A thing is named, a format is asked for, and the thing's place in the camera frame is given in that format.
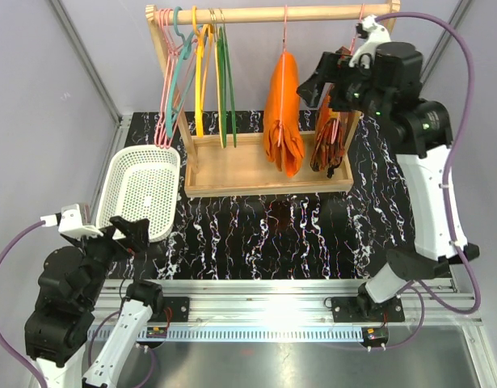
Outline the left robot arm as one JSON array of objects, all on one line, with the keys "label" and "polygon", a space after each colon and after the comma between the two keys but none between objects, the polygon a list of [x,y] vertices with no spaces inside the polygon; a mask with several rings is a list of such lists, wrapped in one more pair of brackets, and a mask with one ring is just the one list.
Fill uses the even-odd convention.
[{"label": "left robot arm", "polygon": [[115,387],[141,329],[163,315],[161,285],[135,280],[128,286],[116,325],[87,371],[85,344],[111,265],[149,247],[150,222],[114,216],[99,229],[73,210],[46,222],[58,227],[69,246],[44,261],[35,309],[25,324],[26,353],[49,387]]}]

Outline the orange trousers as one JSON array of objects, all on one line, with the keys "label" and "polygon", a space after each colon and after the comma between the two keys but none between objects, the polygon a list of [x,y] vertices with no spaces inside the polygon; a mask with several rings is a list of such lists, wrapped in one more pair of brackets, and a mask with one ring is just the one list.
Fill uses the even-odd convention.
[{"label": "orange trousers", "polygon": [[301,169],[305,145],[299,130],[299,73],[294,56],[284,51],[273,71],[263,112],[263,148],[267,160],[292,178]]}]

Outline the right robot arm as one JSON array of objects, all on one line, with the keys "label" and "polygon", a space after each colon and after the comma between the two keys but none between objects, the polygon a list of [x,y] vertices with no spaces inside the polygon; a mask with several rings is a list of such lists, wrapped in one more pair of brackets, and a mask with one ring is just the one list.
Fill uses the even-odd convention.
[{"label": "right robot arm", "polygon": [[297,94],[312,108],[327,83],[330,108],[376,120],[402,169],[415,223],[415,245],[386,252],[386,263],[356,296],[358,315],[374,320],[408,285],[444,275],[478,258],[459,225],[449,171],[454,142],[445,106],[420,98],[422,54],[412,44],[379,44],[360,57],[324,52]]}]

